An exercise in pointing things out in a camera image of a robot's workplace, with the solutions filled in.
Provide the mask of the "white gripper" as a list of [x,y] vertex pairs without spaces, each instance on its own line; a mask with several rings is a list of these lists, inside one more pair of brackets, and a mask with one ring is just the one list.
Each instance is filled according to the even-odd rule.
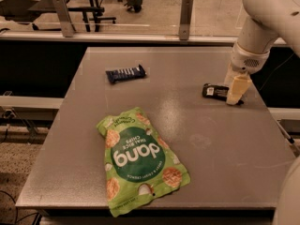
[[234,43],[231,53],[231,62],[228,65],[224,85],[229,86],[227,103],[235,105],[246,93],[252,84],[249,74],[254,74],[263,68],[270,52],[248,52],[237,42]]

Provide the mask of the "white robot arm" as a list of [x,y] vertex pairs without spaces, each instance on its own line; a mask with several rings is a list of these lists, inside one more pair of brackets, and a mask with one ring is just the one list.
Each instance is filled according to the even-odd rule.
[[[247,19],[232,47],[224,81],[230,105],[246,93],[250,75],[262,69],[278,38],[300,55],[300,0],[243,0],[243,7]],[[272,225],[300,225],[300,156],[284,179]]]

